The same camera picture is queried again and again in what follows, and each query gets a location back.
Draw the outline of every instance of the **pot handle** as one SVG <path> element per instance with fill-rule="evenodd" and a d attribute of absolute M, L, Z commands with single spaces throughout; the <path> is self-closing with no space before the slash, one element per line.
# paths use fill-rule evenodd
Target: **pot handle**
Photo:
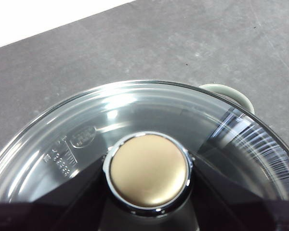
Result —
<path fill-rule="evenodd" d="M 251 101 L 239 92 L 236 89 L 233 89 L 229 86 L 217 84 L 217 83 L 209 83 L 199 86 L 204 90 L 211 91 L 213 93 L 221 94 L 230 97 L 231 99 L 238 102 L 242 107 L 248 110 L 250 113 L 255 114 L 255 109 L 251 103 Z"/>

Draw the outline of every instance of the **gray countertop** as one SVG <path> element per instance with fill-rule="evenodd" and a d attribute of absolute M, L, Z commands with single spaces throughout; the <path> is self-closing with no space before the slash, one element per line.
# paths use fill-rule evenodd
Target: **gray countertop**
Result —
<path fill-rule="evenodd" d="M 1 47 L 0 150 L 53 104 L 128 79 L 229 85 L 289 146 L 289 1 L 138 0 Z"/>

